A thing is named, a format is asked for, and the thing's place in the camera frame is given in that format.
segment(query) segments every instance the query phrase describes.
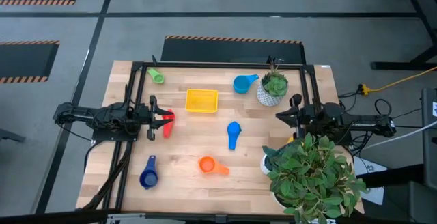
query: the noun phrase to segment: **succulent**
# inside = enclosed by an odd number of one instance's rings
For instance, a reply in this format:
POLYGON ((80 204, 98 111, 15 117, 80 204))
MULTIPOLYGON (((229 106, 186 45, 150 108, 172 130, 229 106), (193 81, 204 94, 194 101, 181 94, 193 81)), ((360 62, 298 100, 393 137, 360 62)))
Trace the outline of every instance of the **succulent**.
POLYGON ((272 171, 270 190, 287 206, 286 214, 293 214, 296 223, 308 223, 318 218, 326 224, 326 217, 350 216, 366 192, 365 183, 356 179, 352 165, 335 151, 328 137, 307 134, 285 147, 274 150, 263 146, 272 171))
POLYGON ((267 74, 265 78, 268 79, 264 84, 264 89, 274 97, 284 96, 287 93, 287 79, 279 73, 267 74))
POLYGON ((283 74, 279 74, 278 67, 275 64, 275 58, 268 57, 270 72, 261 80, 264 89, 273 97, 281 97, 287 93, 288 81, 283 74))

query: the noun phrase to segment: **green measuring cup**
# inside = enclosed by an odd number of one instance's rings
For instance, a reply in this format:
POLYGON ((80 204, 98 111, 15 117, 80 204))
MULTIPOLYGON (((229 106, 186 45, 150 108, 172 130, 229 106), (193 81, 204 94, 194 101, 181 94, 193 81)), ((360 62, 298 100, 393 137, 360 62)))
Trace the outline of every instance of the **green measuring cup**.
POLYGON ((147 68, 147 72, 152 76, 153 82, 155 83, 164 83, 164 76, 163 74, 159 73, 154 68, 147 68))

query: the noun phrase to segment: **white cable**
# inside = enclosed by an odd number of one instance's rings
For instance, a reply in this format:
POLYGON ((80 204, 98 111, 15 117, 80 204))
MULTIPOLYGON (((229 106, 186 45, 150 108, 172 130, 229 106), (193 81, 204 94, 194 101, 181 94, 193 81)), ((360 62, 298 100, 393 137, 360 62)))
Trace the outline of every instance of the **white cable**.
POLYGON ((410 133, 408 133, 406 135, 402 135, 402 136, 399 136, 399 137, 396 137, 396 138, 392 138, 392 139, 389 139, 389 140, 386 140, 386 141, 383 141, 383 142, 376 143, 374 145, 367 146, 366 148, 363 148, 363 150, 367 150, 367 149, 372 148, 372 147, 377 146, 377 145, 382 145, 382 144, 385 144, 385 143, 388 143, 388 142, 392 142, 392 141, 395 141, 395 140, 398 140, 398 139, 402 139, 402 138, 408 137, 408 136, 413 135, 415 133, 421 132, 421 131, 429 128, 429 127, 432 127, 432 126, 434 126, 436 124, 437 124, 437 121, 435 121, 435 122, 433 122, 433 123, 431 123, 429 125, 426 125, 423 128, 418 129, 418 130, 416 130, 414 132, 410 132, 410 133))

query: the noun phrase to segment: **yellow cable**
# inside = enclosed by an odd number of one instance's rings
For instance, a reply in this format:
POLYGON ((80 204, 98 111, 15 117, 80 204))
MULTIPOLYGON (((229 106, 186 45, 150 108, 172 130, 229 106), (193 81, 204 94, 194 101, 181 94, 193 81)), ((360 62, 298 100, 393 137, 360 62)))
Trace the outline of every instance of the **yellow cable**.
POLYGON ((382 91, 382 90, 384 90, 384 89, 386 89, 386 88, 389 88, 389 87, 391 87, 391 86, 394 86, 394 85, 396 85, 396 84, 399 84, 399 83, 401 83, 401 82, 408 81, 408 80, 410 80, 410 79, 413 79, 413 78, 419 77, 419 76, 421 76, 421 75, 424 75, 424 74, 426 74, 426 73, 428 73, 428 72, 431 72, 432 70, 435 70, 435 69, 437 69, 437 66, 434 67, 434 68, 430 68, 429 70, 426 70, 426 71, 424 71, 424 72, 422 72, 422 73, 420 73, 420 74, 415 74, 414 76, 410 76, 410 77, 404 78, 404 79, 402 79, 402 80, 396 81, 396 82, 394 82, 394 83, 388 84, 388 85, 386 85, 386 86, 384 86, 384 87, 381 87, 381 88, 378 88, 378 89, 371 89, 371 88, 369 88, 367 91, 368 91, 368 92, 379 92, 379 91, 382 91))

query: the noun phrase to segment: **plastic toy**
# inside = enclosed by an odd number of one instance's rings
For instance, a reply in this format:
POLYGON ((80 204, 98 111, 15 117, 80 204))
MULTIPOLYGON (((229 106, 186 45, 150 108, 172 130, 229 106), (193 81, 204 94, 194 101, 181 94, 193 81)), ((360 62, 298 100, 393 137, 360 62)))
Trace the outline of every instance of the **plastic toy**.
POLYGON ((173 121, 164 125, 164 129, 163 129, 164 138, 170 137, 171 129, 173 128, 173 124, 175 123, 175 113, 173 113, 173 115, 163 115, 163 120, 167 120, 167 119, 173 119, 173 121))
POLYGON ((147 68, 147 72, 152 76, 153 82, 158 83, 158 84, 164 83, 163 74, 159 73, 154 68, 147 68))
POLYGON ((204 173, 220 173, 223 175, 229 175, 229 168, 221 165, 211 156, 204 156, 199 161, 200 170, 204 173))
POLYGON ((139 183, 144 187, 145 190, 148 190, 158 184, 158 174, 155 170, 155 160, 155 155, 150 156, 149 160, 147 161, 147 166, 145 166, 143 173, 141 173, 139 176, 139 183))
POLYGON ((237 138, 241 132, 241 126, 237 122, 231 122, 227 126, 227 134, 229 135, 229 149, 234 150, 237 146, 237 138))
POLYGON ((254 81, 258 80, 259 76, 257 74, 252 74, 250 76, 237 76, 234 79, 234 90, 239 94, 245 94, 251 88, 254 81))

